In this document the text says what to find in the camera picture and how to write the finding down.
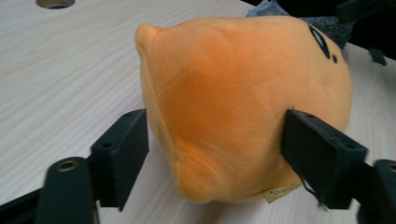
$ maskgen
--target plush toy ear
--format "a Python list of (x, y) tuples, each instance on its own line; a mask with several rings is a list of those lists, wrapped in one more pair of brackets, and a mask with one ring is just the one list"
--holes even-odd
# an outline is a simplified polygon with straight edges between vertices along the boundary
[(163, 28), (161, 27), (150, 24), (142, 24), (137, 28), (136, 34), (134, 36), (134, 42), (140, 55), (142, 55), (143, 52), (148, 51), (151, 42), (161, 32), (162, 29)]

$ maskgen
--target wooden table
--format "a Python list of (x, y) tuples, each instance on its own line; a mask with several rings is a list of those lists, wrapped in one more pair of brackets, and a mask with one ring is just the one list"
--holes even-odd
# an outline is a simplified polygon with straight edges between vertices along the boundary
[[(47, 168), (88, 157), (122, 114), (143, 107), (134, 32), (187, 19), (245, 17), (238, 0), (77, 0), (64, 9), (0, 1), (0, 204), (42, 186)], [(355, 95), (347, 134), (370, 148), (367, 162), (396, 160), (396, 62), (378, 67), (365, 49), (345, 50)], [(152, 134), (150, 153), (124, 211), (100, 209), (102, 223), (356, 223), (324, 211), (304, 189), (274, 203), (193, 204), (181, 198)]]

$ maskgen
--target fabric tag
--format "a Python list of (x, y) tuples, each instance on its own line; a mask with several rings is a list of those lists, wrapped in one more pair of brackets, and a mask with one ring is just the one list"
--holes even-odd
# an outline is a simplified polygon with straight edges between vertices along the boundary
[(294, 191), (295, 189), (299, 188), (301, 184), (292, 184), (288, 187), (285, 188), (280, 188), (280, 189), (269, 189), (266, 191), (262, 192), (262, 195), (264, 196), (265, 201), (268, 203), (274, 202), (276, 199), (279, 199), (288, 193)]

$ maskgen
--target table surface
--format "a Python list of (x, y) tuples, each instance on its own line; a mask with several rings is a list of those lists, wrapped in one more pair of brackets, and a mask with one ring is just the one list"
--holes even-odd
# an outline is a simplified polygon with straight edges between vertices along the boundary
[[(252, 8), (238, 0), (77, 0), (65, 9), (0, 1), (0, 204), (40, 188), (54, 162), (88, 157), (117, 118), (144, 107), (139, 24), (245, 17)], [(354, 83), (346, 134), (370, 149), (367, 163), (396, 160), (396, 62), (374, 65), (351, 44), (344, 55)], [(102, 223), (356, 223), (356, 203), (325, 211), (302, 188), (271, 204), (190, 203), (178, 195), (151, 133), (149, 145), (124, 211), (101, 208)]]

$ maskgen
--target gray fabric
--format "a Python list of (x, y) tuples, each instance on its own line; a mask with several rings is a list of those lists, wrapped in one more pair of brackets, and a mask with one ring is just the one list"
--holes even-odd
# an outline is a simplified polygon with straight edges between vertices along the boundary
[[(291, 16), (286, 12), (276, 0), (263, 0), (258, 6), (249, 11), (246, 17), (260, 16)], [(329, 37), (340, 49), (346, 46), (350, 34), (352, 33), (355, 22), (340, 24), (337, 17), (301, 17), (303, 21), (319, 29), (323, 34)]]

